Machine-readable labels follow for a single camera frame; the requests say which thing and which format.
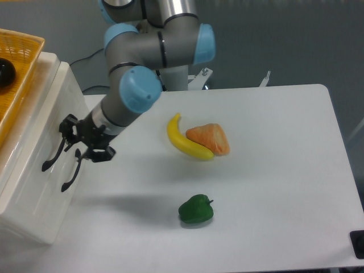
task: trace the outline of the yellow banana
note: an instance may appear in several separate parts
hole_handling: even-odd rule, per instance
[[[180,113],[177,113],[167,125],[167,134],[172,144],[185,154],[194,156],[198,159],[209,160],[213,158],[214,153],[211,152],[210,149],[189,140],[180,133],[178,129],[178,120],[180,116]]]

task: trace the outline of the gray floor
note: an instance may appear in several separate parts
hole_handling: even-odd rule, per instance
[[[216,35],[216,58],[206,64],[214,70],[211,88],[258,86],[268,70],[270,85],[324,84],[346,140],[364,117],[364,1],[196,2],[201,21]],[[69,63],[102,48],[107,29],[90,0],[3,2],[0,20],[3,28],[44,37],[45,51]],[[109,84],[103,54],[73,71],[81,89]],[[364,140],[348,155],[364,197]]]

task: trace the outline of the yellow basket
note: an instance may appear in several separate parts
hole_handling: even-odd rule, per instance
[[[12,62],[16,76],[12,84],[0,88],[0,147],[10,131],[27,94],[44,39],[0,29],[0,57]]]

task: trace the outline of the white table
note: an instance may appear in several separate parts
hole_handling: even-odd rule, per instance
[[[96,104],[100,96],[86,98]],[[166,136],[219,123],[228,156],[198,162]],[[327,89],[322,85],[163,93],[88,163],[52,246],[9,245],[6,272],[242,272],[362,266],[349,233],[364,214]],[[207,225],[178,207],[214,199]]]

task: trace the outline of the toy fruit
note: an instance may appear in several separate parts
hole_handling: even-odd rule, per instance
[[[188,129],[186,137],[210,149],[215,155],[227,155],[230,152],[228,139],[217,123]]]
[[[15,79],[15,67],[11,61],[0,58],[0,88],[10,85]]]
[[[213,158],[214,153],[211,152],[211,150],[187,139],[180,133],[178,129],[178,120],[180,116],[180,113],[177,113],[167,125],[167,135],[172,144],[185,154],[194,156],[198,159],[209,160]]]
[[[210,204],[213,201],[209,200],[206,195],[192,196],[178,209],[181,221],[186,224],[197,224],[211,219],[214,211]]]

